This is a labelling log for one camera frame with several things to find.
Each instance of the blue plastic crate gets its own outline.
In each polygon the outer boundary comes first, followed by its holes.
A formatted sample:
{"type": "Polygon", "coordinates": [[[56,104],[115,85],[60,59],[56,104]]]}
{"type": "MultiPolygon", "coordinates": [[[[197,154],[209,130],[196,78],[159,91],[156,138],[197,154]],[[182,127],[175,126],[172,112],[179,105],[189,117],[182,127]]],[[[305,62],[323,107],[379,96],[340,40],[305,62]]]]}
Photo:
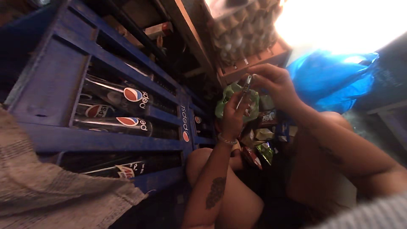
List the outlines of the blue plastic crate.
{"type": "Polygon", "coordinates": [[[195,113],[211,119],[205,104],[152,62],[124,37],[108,26],[78,0],[47,6],[0,29],[3,50],[1,66],[11,69],[8,81],[18,78],[5,105],[27,131],[37,152],[66,151],[180,151],[183,166],[134,178],[142,191],[162,190],[182,180],[184,161],[199,144],[215,144],[214,138],[196,134],[195,113]],[[169,92],[101,48],[101,36],[109,45],[149,68],[174,88],[169,92]],[[7,53],[20,58],[10,65],[7,53]],[[91,61],[117,73],[123,79],[143,85],[177,106],[177,116],[155,107],[145,117],[178,126],[179,140],[95,132],[71,128],[83,79],[91,61]],[[183,138],[183,132],[189,141],[183,138]]]}

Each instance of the person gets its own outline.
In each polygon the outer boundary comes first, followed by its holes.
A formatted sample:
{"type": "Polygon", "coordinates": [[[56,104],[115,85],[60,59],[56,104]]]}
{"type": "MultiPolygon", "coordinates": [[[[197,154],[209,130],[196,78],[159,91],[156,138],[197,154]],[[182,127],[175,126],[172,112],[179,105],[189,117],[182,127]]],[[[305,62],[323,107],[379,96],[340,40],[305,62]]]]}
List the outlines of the person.
{"type": "MultiPolygon", "coordinates": [[[[252,88],[266,90],[277,109],[298,126],[287,196],[313,212],[326,228],[407,228],[407,170],[352,131],[334,112],[319,113],[297,96],[289,73],[270,64],[248,68],[252,88]],[[380,199],[356,207],[356,191],[380,199]]],[[[257,228],[265,203],[235,175],[239,157],[230,157],[243,125],[235,93],[224,107],[222,133],[214,149],[192,152],[186,164],[190,194],[183,229],[257,228]]]]}

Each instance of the tattoo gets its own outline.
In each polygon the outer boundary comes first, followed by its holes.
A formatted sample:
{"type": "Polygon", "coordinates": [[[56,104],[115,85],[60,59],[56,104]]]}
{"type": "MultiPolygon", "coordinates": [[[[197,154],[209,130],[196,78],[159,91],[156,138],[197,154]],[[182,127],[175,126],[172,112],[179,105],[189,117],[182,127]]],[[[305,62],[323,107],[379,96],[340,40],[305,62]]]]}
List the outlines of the tattoo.
{"type": "Polygon", "coordinates": [[[321,145],[318,147],[321,152],[323,152],[324,154],[326,154],[329,157],[329,159],[332,161],[332,163],[334,163],[336,165],[341,165],[344,163],[344,160],[341,157],[339,157],[338,155],[335,155],[331,149],[321,146],[321,145]]]}
{"type": "Polygon", "coordinates": [[[303,127],[304,132],[315,139],[315,141],[318,143],[319,150],[324,153],[332,161],[332,163],[336,165],[342,165],[344,163],[344,160],[340,156],[335,155],[330,148],[322,146],[321,143],[319,143],[318,139],[311,134],[310,129],[312,129],[312,127],[303,127]]]}
{"type": "Polygon", "coordinates": [[[226,177],[218,177],[213,179],[210,192],[206,197],[206,209],[215,207],[216,203],[222,199],[225,192],[226,177]]]}

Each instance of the blue plastic bag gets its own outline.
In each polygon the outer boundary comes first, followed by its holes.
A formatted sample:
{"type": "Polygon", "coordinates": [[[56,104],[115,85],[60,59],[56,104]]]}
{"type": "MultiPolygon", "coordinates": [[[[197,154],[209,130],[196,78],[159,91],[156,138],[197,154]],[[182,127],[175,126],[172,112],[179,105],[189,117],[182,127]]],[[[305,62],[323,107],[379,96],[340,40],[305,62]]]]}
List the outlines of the blue plastic bag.
{"type": "Polygon", "coordinates": [[[291,63],[290,72],[300,99],[317,111],[346,112],[373,85],[379,55],[332,54],[316,50],[291,63]]]}

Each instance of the gray fabric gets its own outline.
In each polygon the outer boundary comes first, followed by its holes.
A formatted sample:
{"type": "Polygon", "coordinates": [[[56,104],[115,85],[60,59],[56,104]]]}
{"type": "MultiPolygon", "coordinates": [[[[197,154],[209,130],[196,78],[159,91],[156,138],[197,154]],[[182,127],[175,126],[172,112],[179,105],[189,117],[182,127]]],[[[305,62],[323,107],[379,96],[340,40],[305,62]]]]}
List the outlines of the gray fabric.
{"type": "Polygon", "coordinates": [[[148,195],[129,180],[91,177],[38,161],[0,108],[0,228],[107,228],[148,195]]]}
{"type": "Polygon", "coordinates": [[[312,229],[406,229],[407,193],[377,199],[312,229]]]}

